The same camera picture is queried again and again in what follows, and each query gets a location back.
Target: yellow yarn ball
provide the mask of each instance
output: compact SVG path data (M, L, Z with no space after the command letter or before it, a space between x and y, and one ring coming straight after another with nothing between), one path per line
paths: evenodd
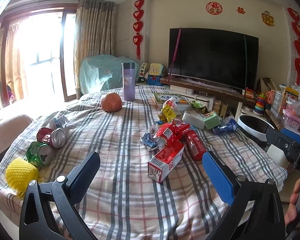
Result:
M6 169L6 180L9 187L22 194L26 192L29 181L38 180L38 176L37 168L21 158L14 159Z

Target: green tissue box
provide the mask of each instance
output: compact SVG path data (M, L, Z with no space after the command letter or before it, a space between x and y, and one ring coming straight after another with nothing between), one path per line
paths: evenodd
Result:
M215 111L212 111L211 113L205 114L203 116L203 121L206 125L206 128L209 130L211 128L214 128L221 124L219 116L216 114Z

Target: finger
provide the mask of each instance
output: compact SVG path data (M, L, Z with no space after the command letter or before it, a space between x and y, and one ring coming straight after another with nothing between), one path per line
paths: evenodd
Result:
M299 193L297 194L293 193L290 197L290 203L295 205L298 201L298 198L299 198Z
M287 213L284 217L285 224L289 224L293 220L295 220L297 217L297 208L295 205L290 204L287 210Z
M300 192L300 179L297 180L293 189L293 193L299 193L299 192Z

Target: purple thermos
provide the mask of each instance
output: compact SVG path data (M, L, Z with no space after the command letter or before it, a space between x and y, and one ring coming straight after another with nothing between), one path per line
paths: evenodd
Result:
M136 99L136 85L134 62L122 63L123 77L123 100L133 101Z

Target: metal screw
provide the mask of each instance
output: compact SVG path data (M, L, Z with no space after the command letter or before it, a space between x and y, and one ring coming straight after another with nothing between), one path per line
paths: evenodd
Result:
M275 182L274 182L273 179L268 179L268 183L269 183L270 185L274 185L274 184L275 184Z
M238 175L237 178L238 178L239 181L246 181L246 177L243 176L243 175Z
M59 176L57 177L57 182L64 182L66 180L66 177L65 176Z
M29 186L33 186L33 185L35 185L35 183L36 183L36 181L33 179L29 182Z

